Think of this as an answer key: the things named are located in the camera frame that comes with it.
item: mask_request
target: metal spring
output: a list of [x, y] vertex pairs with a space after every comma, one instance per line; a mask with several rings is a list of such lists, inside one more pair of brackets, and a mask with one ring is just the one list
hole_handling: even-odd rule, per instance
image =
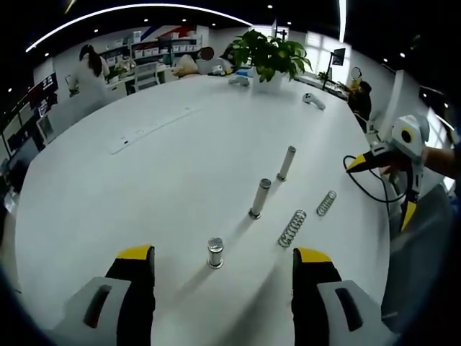
[[334, 191], [330, 191], [326, 194], [325, 198], [322, 200], [322, 203], [317, 207], [317, 215], [325, 216], [328, 209], [333, 204], [337, 194]]
[[297, 210], [293, 217], [291, 218], [290, 222], [285, 227], [282, 235], [279, 238], [279, 245], [281, 247], [289, 247], [291, 242], [296, 236], [296, 233], [300, 230], [303, 222], [306, 218], [307, 214], [304, 210]]

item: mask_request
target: computer screen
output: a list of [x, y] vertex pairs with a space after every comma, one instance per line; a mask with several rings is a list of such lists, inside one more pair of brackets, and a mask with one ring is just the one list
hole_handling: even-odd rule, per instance
[[42, 101], [58, 90], [58, 81], [56, 79], [56, 72], [43, 79], [40, 83], [35, 85], [27, 93], [29, 99], [30, 108], [34, 110], [40, 106]]

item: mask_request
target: green leaf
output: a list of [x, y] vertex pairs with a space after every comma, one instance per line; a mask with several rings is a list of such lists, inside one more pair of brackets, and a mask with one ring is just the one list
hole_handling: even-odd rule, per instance
[[294, 78], [299, 71], [305, 71], [305, 64], [312, 70], [306, 52], [298, 42], [283, 41], [278, 37], [269, 39], [255, 30], [250, 30], [232, 42], [237, 66], [251, 62], [256, 67], [260, 80], [270, 81], [276, 71]]

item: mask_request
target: ceiling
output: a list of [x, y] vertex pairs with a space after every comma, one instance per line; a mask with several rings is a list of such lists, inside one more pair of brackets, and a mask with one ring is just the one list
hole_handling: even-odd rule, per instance
[[[73, 45], [104, 33], [149, 24], [182, 24], [181, 19], [193, 25], [216, 23], [216, 29], [243, 26], [231, 19], [187, 9], [140, 8], [114, 11], [71, 25], [53, 35], [36, 49], [25, 49], [40, 37], [58, 26], [85, 14], [126, 4], [160, 2], [149, 0], [77, 0], [67, 14], [71, 0], [17, 0], [9, 1], [2, 9], [2, 32], [4, 33], [1, 80], [1, 108], [11, 109], [27, 87], [33, 85], [32, 71], [45, 60], [45, 53], [55, 55]], [[270, 25], [274, 19], [283, 25], [291, 22], [292, 30], [312, 30], [332, 37], [339, 36], [339, 5], [337, 0], [253, 0], [242, 1], [171, 1], [171, 3], [199, 6], [223, 12], [255, 25]], [[345, 42], [376, 61], [388, 59], [392, 69], [409, 71], [425, 86], [443, 91], [455, 99], [457, 72], [451, 66], [453, 43], [459, 30], [455, 25], [455, 1], [438, 0], [421, 5], [417, 0], [347, 0], [347, 24]], [[445, 98], [437, 93], [427, 93], [428, 102]]]

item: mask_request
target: wire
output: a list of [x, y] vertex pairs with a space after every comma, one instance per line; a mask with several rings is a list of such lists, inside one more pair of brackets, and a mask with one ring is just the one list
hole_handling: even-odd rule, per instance
[[[346, 165], [346, 160], [347, 159], [356, 159], [356, 157], [352, 156], [352, 155], [346, 155], [343, 158], [343, 165], [344, 165], [345, 169], [347, 169], [347, 165]], [[388, 207], [388, 213], [389, 213], [389, 203], [397, 202], [398, 200], [400, 200], [402, 197], [404, 197], [406, 195], [406, 192], [403, 193], [401, 196], [397, 197], [394, 200], [389, 200], [388, 191], [386, 190], [386, 185], [385, 185], [384, 181], [382, 180], [382, 178], [380, 176], [378, 176], [376, 173], [374, 173], [371, 169], [369, 169], [369, 171], [371, 172], [371, 174], [373, 174], [376, 178], [378, 178], [381, 181], [382, 187], [384, 188], [384, 194], [385, 194], [385, 198], [386, 198], [385, 200], [381, 200], [379, 198], [376, 198], [375, 196], [370, 194], [368, 191], [366, 191], [366, 189], [363, 186], [361, 186], [360, 183], [358, 183], [358, 181], [356, 181], [356, 179], [352, 176], [352, 173], [347, 173], [347, 174], [351, 177], [352, 181], [355, 182], [355, 184], [365, 193], [365, 195], [372, 198], [373, 200], [376, 200], [377, 202], [386, 203], [386, 205]]]

